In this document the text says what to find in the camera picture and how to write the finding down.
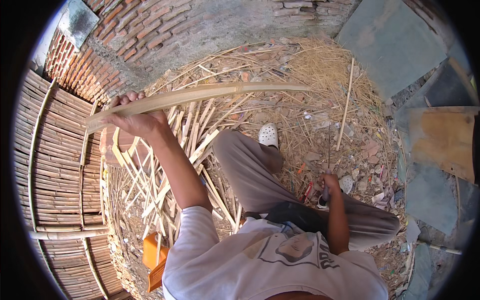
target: forearm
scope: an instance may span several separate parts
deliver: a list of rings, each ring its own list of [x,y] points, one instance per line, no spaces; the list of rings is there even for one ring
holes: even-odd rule
[[[212,205],[206,189],[170,128],[149,139],[149,143],[168,177],[179,207],[184,209],[199,205],[211,212]]]
[[[343,197],[340,189],[332,192],[330,195],[330,211],[328,216],[328,247],[330,252],[339,255],[348,251],[348,240],[350,238],[348,232],[347,215]]]

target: white t-shirt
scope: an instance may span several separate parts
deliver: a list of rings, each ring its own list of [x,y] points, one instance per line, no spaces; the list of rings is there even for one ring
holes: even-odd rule
[[[212,214],[193,206],[181,213],[181,230],[163,273],[167,300],[264,300],[306,291],[334,300],[388,298],[373,257],[329,252],[320,232],[248,217],[237,234],[219,241]]]

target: trousers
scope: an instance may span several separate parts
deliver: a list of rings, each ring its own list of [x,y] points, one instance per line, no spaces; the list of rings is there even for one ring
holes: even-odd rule
[[[212,143],[222,171],[245,211],[261,214],[284,201],[299,203],[295,195],[272,175],[279,173],[283,164],[283,158],[276,148],[260,144],[230,129],[220,132]],[[345,193],[343,200],[350,233],[350,250],[361,251],[388,242],[398,233],[400,222],[394,214]],[[328,223],[328,212],[315,211]]]

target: white croc shoe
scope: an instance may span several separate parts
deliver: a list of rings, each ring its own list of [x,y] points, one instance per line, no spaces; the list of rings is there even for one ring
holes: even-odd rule
[[[274,123],[265,124],[258,133],[258,142],[265,146],[275,146],[278,149],[278,133]]]
[[[353,187],[353,178],[350,175],[345,175],[338,181],[340,188],[343,190],[345,194],[348,194],[352,191]]]

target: printed face on shirt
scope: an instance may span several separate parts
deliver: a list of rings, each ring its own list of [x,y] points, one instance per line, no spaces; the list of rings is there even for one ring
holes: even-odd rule
[[[308,239],[306,233],[303,233],[281,242],[275,253],[294,263],[308,256],[312,252],[313,246],[314,242]]]

